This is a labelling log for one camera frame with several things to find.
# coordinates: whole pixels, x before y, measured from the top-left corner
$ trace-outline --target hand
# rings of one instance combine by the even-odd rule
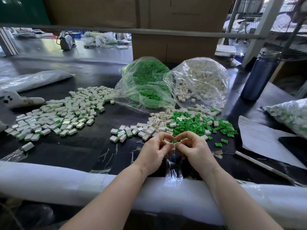
[[[188,158],[190,164],[199,173],[203,180],[207,180],[214,170],[220,168],[210,151],[207,142],[191,131],[183,132],[175,137],[176,148],[183,155],[182,159]]]
[[[162,160],[167,159],[168,153],[171,154],[174,144],[166,143],[163,141],[164,139],[174,140],[174,137],[160,132],[156,137],[151,138],[144,144],[134,162],[134,164],[142,168],[146,177],[157,171],[162,164]]]

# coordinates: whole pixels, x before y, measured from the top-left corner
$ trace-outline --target person's left hand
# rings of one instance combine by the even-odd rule
[[[134,162],[142,168],[146,177],[157,171],[162,164],[162,160],[167,159],[168,153],[171,154],[174,144],[166,143],[163,141],[164,139],[174,140],[174,137],[165,132],[160,132],[144,144]]]

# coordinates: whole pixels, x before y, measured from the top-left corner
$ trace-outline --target forearm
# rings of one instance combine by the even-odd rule
[[[282,229],[221,167],[206,177],[206,183],[229,229]]]
[[[123,229],[145,178],[139,166],[127,167],[61,230]]]

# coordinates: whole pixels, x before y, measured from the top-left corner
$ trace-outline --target pile of green pieces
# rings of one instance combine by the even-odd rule
[[[191,115],[189,115],[189,113],[187,112],[174,112],[173,115],[174,116],[171,118],[174,120],[174,122],[177,123],[177,125],[179,125],[173,128],[174,136],[185,131],[192,131],[199,136],[203,136],[205,135],[205,130],[209,130],[212,133],[217,133],[217,131],[220,131],[223,135],[227,135],[228,137],[231,138],[234,138],[235,135],[238,134],[237,130],[234,130],[231,123],[223,123],[223,121],[226,120],[224,118],[218,120],[219,121],[218,127],[211,128],[211,126],[207,126],[206,123],[208,121],[217,120],[216,117],[201,118],[200,114],[198,114],[197,116],[195,116],[194,119],[191,119]],[[212,140],[213,138],[210,135],[208,135],[208,139]]]
[[[151,108],[158,107],[154,100],[163,101],[161,98],[163,95],[157,95],[157,89],[154,89],[153,85],[158,86],[171,97],[171,91],[166,84],[163,85],[163,75],[169,71],[170,69],[161,61],[151,57],[140,58],[122,69],[122,73],[132,73],[137,92],[149,99],[147,102],[143,101],[143,104]],[[139,100],[138,95],[135,94],[130,98],[136,102]]]

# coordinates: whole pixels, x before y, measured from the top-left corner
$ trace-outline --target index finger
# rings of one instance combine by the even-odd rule
[[[198,137],[198,135],[196,135],[194,132],[191,131],[185,131],[183,133],[180,133],[179,135],[177,135],[175,137],[175,140],[180,141],[183,138],[188,138],[190,140],[195,139],[196,137]]]
[[[159,139],[160,142],[162,142],[164,139],[174,140],[174,137],[172,135],[165,132],[160,132],[156,137]]]

